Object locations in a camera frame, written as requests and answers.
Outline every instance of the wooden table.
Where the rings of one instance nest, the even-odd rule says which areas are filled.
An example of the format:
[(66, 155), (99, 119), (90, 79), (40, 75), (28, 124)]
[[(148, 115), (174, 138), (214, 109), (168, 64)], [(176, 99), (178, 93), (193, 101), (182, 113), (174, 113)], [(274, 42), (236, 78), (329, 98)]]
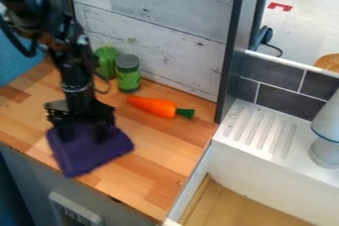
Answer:
[[(58, 83), (57, 71), (45, 60), (0, 88), (0, 142), (57, 171), (45, 137), (51, 124), (43, 104), (63, 99)], [(112, 81), (110, 93), (98, 98), (116, 107), (117, 126), (132, 139), (136, 150), (76, 180), (159, 222), (167, 217), (216, 130), (212, 123), (215, 104), (146, 80), (137, 94), (194, 108), (196, 118), (163, 119), (133, 108)]]

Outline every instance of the tile backsplash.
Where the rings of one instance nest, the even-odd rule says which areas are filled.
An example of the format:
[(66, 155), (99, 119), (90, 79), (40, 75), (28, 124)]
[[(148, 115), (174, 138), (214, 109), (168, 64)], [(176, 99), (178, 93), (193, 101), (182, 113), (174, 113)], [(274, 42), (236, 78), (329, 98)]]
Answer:
[(335, 77), (244, 56), (237, 97), (311, 121), (338, 87)]

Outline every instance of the black cable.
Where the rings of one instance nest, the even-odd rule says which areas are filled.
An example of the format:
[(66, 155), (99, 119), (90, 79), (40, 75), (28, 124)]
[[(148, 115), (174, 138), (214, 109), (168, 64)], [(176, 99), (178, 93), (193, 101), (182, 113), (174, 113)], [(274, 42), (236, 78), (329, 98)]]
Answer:
[(12, 43), (12, 45), (25, 57), (34, 57), (37, 51), (37, 40), (32, 39), (30, 49), (26, 49), (25, 46), (19, 41), (19, 39), (14, 35), (12, 29), (5, 22), (3, 17), (0, 15), (0, 29), (4, 32), (7, 39)]
[(267, 43), (263, 43), (263, 45), (277, 50), (279, 52), (279, 54), (276, 57), (281, 57), (283, 55), (283, 50), (282, 49), (280, 49), (278, 47), (275, 47), (275, 46), (272, 46), (272, 45), (267, 44)]

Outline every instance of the orange carrot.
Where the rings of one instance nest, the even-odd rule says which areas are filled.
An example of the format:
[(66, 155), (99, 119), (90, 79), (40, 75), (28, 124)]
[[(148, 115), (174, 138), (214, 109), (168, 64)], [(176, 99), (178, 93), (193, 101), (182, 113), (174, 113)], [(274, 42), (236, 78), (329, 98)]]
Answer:
[(128, 96), (127, 100), (140, 109), (162, 117), (173, 118), (176, 114), (176, 103), (172, 101), (139, 96)]

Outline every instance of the black metal frame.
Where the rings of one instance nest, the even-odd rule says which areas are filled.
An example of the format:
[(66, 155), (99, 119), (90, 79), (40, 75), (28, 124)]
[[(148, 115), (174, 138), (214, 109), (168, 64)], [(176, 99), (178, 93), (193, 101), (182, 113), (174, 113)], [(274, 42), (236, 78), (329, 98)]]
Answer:
[(214, 121), (217, 124), (221, 123), (235, 100), (238, 73), (245, 50), (249, 48), (257, 1), (258, 0), (234, 0), (233, 2), (214, 117)]

